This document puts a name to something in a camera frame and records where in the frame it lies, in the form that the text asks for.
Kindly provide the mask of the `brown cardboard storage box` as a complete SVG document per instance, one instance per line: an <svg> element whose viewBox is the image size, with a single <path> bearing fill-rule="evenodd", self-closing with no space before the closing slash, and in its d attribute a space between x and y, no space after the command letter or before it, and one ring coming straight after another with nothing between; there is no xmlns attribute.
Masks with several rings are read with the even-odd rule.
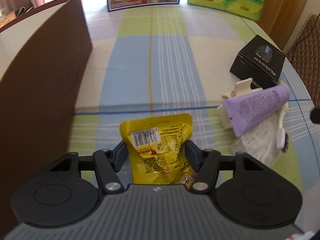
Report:
<svg viewBox="0 0 320 240"><path fill-rule="evenodd" d="M1 28L1 234L17 225L11 196L67 152L92 51L81 0L54 0Z"/></svg>

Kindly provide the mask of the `white handled brush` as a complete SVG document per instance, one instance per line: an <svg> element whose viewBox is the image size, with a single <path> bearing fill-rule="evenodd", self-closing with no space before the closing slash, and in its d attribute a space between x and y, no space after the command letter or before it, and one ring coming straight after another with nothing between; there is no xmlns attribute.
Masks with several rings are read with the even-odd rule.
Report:
<svg viewBox="0 0 320 240"><path fill-rule="evenodd" d="M280 112L279 112L279 118L278 118L278 131L277 131L277 137L276 137L276 146L277 149L280 150L283 153L287 152L288 146L289 146L289 136L284 128L284 118L286 113L289 110L289 103L286 102L283 104Z"/></svg>

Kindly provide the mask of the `cream hair claw clip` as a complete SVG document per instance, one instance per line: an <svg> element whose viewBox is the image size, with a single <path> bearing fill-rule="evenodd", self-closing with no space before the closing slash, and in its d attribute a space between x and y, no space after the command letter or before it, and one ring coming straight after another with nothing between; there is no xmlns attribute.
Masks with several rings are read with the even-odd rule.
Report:
<svg viewBox="0 0 320 240"><path fill-rule="evenodd" d="M253 79L249 78L249 79L245 79L245 80L237 82L232 91L222 95L222 99L225 100L225 99L236 98L239 96L252 94L254 92L259 92L259 91L263 90L261 87L252 89L251 88L252 81L253 81ZM217 113L218 113L218 116L220 118L221 124L224 127L224 129L225 130L231 129L232 124L231 124L231 121L230 121L223 105L220 105L217 108Z"/></svg>

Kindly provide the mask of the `quilted brown chair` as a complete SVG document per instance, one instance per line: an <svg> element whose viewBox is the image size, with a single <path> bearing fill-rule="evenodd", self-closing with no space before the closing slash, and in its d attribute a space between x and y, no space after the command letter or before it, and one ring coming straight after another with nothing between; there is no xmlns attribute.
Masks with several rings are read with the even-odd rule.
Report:
<svg viewBox="0 0 320 240"><path fill-rule="evenodd" d="M308 16L286 56L319 106L319 14Z"/></svg>

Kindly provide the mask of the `purple cream tube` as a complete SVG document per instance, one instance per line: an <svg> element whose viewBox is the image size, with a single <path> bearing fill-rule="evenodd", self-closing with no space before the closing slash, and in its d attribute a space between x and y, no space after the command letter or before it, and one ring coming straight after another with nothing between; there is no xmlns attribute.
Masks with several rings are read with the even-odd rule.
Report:
<svg viewBox="0 0 320 240"><path fill-rule="evenodd" d="M290 99L286 85L222 101L237 138L258 126Z"/></svg>

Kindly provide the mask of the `clear floss pick box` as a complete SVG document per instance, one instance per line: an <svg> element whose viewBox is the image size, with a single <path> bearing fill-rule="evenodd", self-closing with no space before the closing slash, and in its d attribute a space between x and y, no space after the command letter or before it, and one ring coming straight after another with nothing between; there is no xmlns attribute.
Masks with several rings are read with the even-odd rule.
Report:
<svg viewBox="0 0 320 240"><path fill-rule="evenodd" d="M246 152L267 167L272 167L284 154L277 149L276 137L279 115L273 114L231 145L233 154Z"/></svg>

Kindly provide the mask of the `yellow snack packet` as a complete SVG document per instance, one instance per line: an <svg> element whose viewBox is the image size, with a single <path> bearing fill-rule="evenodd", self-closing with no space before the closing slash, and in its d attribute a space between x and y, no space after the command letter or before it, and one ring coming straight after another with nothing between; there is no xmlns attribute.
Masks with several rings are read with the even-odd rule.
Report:
<svg viewBox="0 0 320 240"><path fill-rule="evenodd" d="M193 132L190 114L124 121L119 131L129 152L133 183L190 188L197 176L184 153Z"/></svg>

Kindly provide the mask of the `black shaver box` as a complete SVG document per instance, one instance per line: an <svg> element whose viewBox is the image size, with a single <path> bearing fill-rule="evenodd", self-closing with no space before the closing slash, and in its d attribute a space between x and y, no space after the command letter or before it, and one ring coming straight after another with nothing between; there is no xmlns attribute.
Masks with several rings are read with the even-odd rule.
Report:
<svg viewBox="0 0 320 240"><path fill-rule="evenodd" d="M284 62L282 51L256 35L238 52L229 71L240 80L251 78L252 89L267 89L278 84Z"/></svg>

